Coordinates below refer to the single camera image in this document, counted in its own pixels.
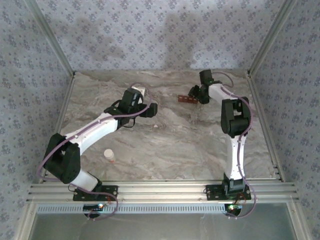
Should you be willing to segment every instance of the small bottle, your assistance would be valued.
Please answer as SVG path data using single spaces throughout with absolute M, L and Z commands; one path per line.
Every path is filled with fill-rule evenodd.
M 114 152 L 111 149 L 106 149 L 103 153 L 106 159 L 109 160 L 110 163 L 114 163 L 116 161 L 116 157 Z

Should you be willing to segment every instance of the white arm segment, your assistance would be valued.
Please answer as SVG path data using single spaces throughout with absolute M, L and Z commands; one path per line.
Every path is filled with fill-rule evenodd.
M 231 97 L 230 95 L 224 93 L 221 90 L 222 84 L 221 83 L 216 83 L 212 84 L 209 86 L 209 97 L 216 100 L 220 105 L 222 105 L 222 100 L 224 99 L 237 99 L 235 97 Z M 243 176 L 245 175 L 244 173 L 244 148 L 245 148 L 245 141 L 246 141 L 246 136 L 243 136 L 241 138 L 241 146 L 240 146 L 240 166 L 241 166 L 241 171 L 243 173 Z M 238 180 L 242 179 L 240 173 L 239 173 L 239 168 L 238 168 L 238 140 L 239 136 L 235 136 L 234 138 L 231 138 L 229 135 L 226 136 L 226 144 L 227 144 L 227 161 L 226 161 L 226 169 L 225 169 L 225 175 L 229 179 L 233 180 Z
M 102 113 L 97 119 L 93 120 L 89 124 L 85 125 L 84 127 L 66 134 L 66 138 L 69 138 L 73 135 L 77 135 L 81 130 L 88 127 L 94 122 L 97 122 L 101 119 L 104 119 L 108 116 L 111 116 L 109 113 Z M 114 118 L 110 118 L 109 120 L 101 121 L 99 124 L 91 128 L 90 130 L 84 132 L 77 138 L 74 138 L 70 140 L 73 144 L 78 144 L 80 148 L 80 156 L 84 153 L 85 150 L 87 150 L 88 147 L 90 147 L 92 144 L 94 144 L 96 141 L 101 139 L 107 134 L 110 134 L 117 130 L 118 127 L 118 120 L 115 120 Z M 95 186 L 97 185 L 98 180 L 89 174 L 88 172 L 80 169 L 80 172 L 78 176 L 71 182 L 71 184 L 83 188 L 87 191 L 92 191 Z

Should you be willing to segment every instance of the blue floral wallpaper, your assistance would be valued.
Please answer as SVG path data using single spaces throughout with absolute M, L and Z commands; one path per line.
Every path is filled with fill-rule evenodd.
M 320 239 L 319 1 L 298 1 L 254 79 L 286 179 Z
M 70 76 L 23 0 L 2 0 L 0 9 L 0 239 L 9 240 Z
M 38 0 L 72 68 L 247 69 L 282 0 Z

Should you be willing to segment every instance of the black mounting plate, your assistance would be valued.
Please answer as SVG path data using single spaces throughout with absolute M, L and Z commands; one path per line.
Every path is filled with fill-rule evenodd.
M 247 185 L 245 185 L 244 192 L 237 192 L 226 195 L 225 189 L 221 184 L 219 185 L 206 185 L 205 186 L 205 194 L 206 199 L 208 201 L 216 201 L 216 200 L 251 200 L 250 189 Z
M 108 193 L 114 196 L 118 196 L 118 186 L 117 185 L 102 185 L 101 189 L 98 191 L 101 193 Z M 99 201 L 99 202 L 107 202 L 108 200 L 115 201 L 112 197 L 106 195 L 97 195 L 97 194 L 89 194 L 83 192 L 79 189 L 75 189 L 73 193 L 73 201 L 75 202 L 90 202 L 90 201 Z

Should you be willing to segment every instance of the marble surface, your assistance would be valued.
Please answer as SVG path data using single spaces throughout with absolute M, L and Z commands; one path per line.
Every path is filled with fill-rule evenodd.
M 233 72 L 233 92 L 247 96 L 253 128 L 244 151 L 247 178 L 274 178 L 274 170 L 244 72 Z M 216 80 L 228 81 L 224 75 Z M 134 82 L 150 85 L 158 113 L 136 118 L 134 128 L 120 128 L 103 137 L 81 156 L 81 166 L 101 180 L 222 179 L 226 166 L 226 135 L 220 126 L 221 107 L 178 102 L 200 83 L 199 71 L 110 71 L 76 73 L 62 125 L 67 134 L 91 122 Z M 116 161 L 104 157 L 112 149 Z

